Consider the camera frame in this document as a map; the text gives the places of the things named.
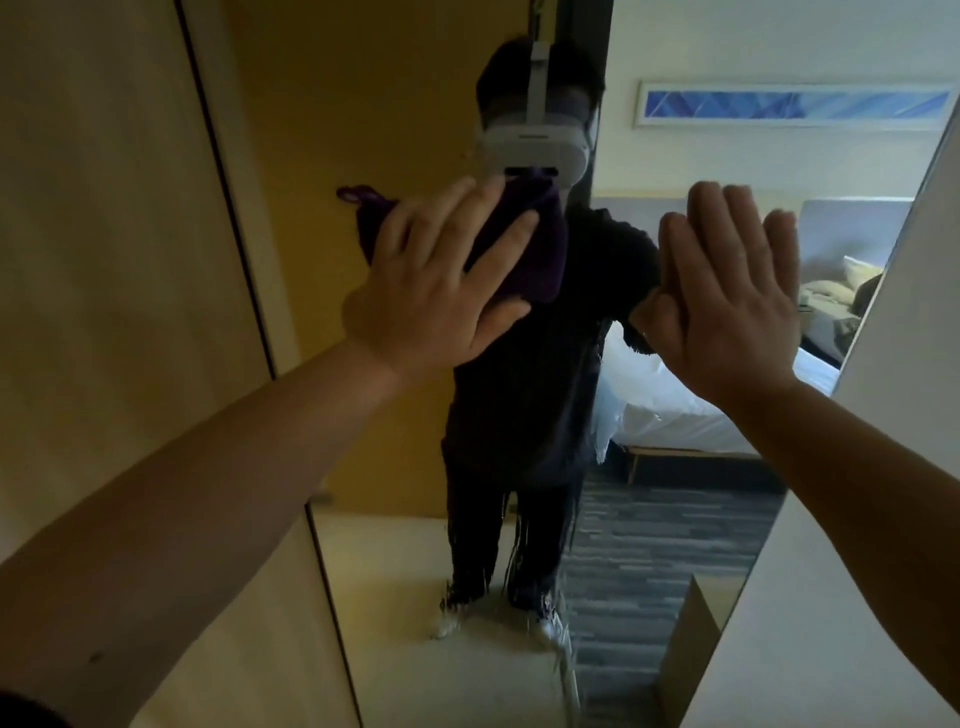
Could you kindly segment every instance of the vr headset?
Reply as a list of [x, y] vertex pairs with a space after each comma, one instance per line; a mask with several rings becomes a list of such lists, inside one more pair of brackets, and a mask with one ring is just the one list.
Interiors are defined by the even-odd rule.
[[480, 144], [491, 172], [519, 175], [531, 167], [569, 190], [587, 172], [597, 113], [577, 88], [547, 90], [550, 45], [535, 42], [524, 97], [494, 100], [481, 116]]

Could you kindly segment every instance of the mirror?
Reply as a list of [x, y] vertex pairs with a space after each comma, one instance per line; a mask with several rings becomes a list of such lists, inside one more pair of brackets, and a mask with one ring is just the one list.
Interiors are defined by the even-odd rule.
[[[367, 270], [335, 190], [401, 198], [480, 171], [475, 82], [531, 28], [573, 34], [606, 83], [568, 197], [567, 307], [535, 306], [378, 414], [314, 504], [368, 728], [679, 724], [784, 489], [608, 331], [642, 262], [601, 265], [570, 215], [655, 238], [700, 179], [795, 211], [796, 366], [829, 392], [955, 100], [960, 9], [919, 1], [224, 0], [304, 357], [339, 338]], [[576, 288], [593, 268], [609, 278]]]

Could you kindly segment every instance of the door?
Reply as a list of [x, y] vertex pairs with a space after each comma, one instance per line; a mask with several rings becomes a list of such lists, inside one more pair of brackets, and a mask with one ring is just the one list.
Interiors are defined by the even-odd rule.
[[[0, 4], [0, 559], [270, 378], [173, 0]], [[305, 517], [143, 726], [354, 726]]]

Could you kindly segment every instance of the white sneaker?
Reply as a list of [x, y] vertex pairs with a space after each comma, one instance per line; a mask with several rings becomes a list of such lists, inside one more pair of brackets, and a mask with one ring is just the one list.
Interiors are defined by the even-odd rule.
[[550, 609], [545, 617], [531, 615], [536, 620], [533, 632], [544, 647], [567, 651], [570, 646], [570, 633], [557, 610]]
[[464, 623], [467, 618], [468, 604], [440, 605], [440, 613], [433, 618], [430, 628], [431, 640], [442, 640], [449, 637]]

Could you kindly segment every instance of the purple cloth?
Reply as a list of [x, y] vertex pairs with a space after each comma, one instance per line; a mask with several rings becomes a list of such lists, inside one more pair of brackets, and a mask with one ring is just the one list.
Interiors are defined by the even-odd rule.
[[[359, 205], [357, 231], [360, 247], [370, 263], [380, 225], [397, 200], [388, 200], [365, 184], [341, 187], [337, 190], [337, 197]], [[564, 278], [566, 221], [560, 193], [553, 181], [544, 175], [524, 175], [507, 182], [503, 197], [477, 235], [465, 270], [469, 270], [477, 258], [528, 209], [535, 209], [540, 214], [540, 223], [516, 267], [500, 284], [496, 296], [520, 296], [530, 303], [550, 303], [560, 293]]]

